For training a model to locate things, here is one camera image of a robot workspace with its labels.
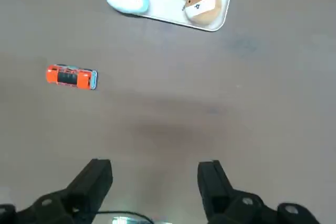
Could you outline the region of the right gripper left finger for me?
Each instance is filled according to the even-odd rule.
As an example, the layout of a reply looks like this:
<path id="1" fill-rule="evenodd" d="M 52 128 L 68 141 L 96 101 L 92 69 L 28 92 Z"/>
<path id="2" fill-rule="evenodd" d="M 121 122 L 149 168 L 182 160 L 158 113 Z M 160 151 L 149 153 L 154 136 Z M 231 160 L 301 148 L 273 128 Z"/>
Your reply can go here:
<path id="1" fill-rule="evenodd" d="M 92 159 L 66 188 L 24 210 L 1 204 L 1 223 L 92 223 L 112 183 L 111 161 Z"/>

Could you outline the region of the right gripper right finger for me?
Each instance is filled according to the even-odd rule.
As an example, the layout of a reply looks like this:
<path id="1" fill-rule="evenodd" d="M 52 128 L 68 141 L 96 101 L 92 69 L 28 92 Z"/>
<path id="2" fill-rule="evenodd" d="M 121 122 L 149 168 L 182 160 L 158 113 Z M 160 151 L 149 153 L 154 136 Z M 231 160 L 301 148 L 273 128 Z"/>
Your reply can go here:
<path id="1" fill-rule="evenodd" d="M 271 209 L 258 195 L 233 188 L 219 161 L 200 162 L 197 183 L 208 223 L 319 223 L 302 205 L 284 202 Z"/>

